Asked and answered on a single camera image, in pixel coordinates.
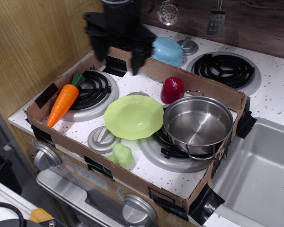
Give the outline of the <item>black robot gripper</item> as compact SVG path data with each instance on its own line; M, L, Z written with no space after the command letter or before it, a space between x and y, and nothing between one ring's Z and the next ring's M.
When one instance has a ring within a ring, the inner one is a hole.
M110 46L132 51L133 75L151 57L155 35L141 23L141 16L153 11L154 1L148 11L143 11L140 0L103 0L103 12L85 12L86 33L97 59L102 62Z

